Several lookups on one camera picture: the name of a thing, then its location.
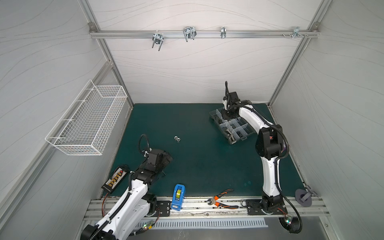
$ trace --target black mounting plate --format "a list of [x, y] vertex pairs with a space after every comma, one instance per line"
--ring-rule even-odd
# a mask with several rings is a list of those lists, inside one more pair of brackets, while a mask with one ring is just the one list
[[[265, 215], [265, 213], [262, 211], [262, 208], [260, 206], [261, 199], [247, 199], [245, 200], [245, 205], [247, 206], [247, 213], [248, 215]], [[287, 213], [286, 207], [281, 207], [281, 210], [283, 210], [285, 213]], [[276, 212], [272, 213], [271, 215], [283, 215], [282, 212], [277, 210]]]
[[156, 208], [160, 209], [160, 217], [169, 217], [171, 201], [157, 201]]

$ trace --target wavy line pattern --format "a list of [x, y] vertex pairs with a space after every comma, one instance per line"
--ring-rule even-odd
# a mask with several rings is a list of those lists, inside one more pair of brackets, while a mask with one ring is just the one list
[[89, 0], [102, 30], [307, 28], [321, 0]]
[[242, 99], [267, 102], [298, 42], [289, 39], [107, 40], [136, 103], [220, 103], [223, 83]]
[[382, 239], [383, 13], [383, 1], [335, 0], [272, 107], [343, 239]]
[[[106, 59], [89, 36], [77, 0], [1, 2], [0, 16], [2, 202]], [[104, 84], [116, 84], [112, 72]], [[118, 119], [102, 156], [68, 157], [56, 151], [0, 239], [74, 239], [89, 200], [99, 193], [125, 116]]]

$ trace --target green mat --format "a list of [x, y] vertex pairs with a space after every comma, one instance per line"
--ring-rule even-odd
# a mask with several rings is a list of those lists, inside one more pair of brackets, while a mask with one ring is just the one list
[[[233, 188], [231, 195], [261, 195], [263, 168], [255, 150], [256, 133], [244, 141], [229, 145], [209, 112], [223, 104], [135, 104], [117, 152], [113, 170], [128, 164], [136, 170], [144, 157], [137, 150], [141, 134], [148, 135], [150, 146], [169, 152], [173, 161], [149, 192], [172, 196], [176, 184], [185, 185], [186, 196], [214, 196]], [[273, 122], [265, 104], [255, 109]], [[111, 194], [121, 196], [128, 186], [127, 177]], [[287, 196], [303, 188], [290, 157], [280, 161], [280, 184]]]

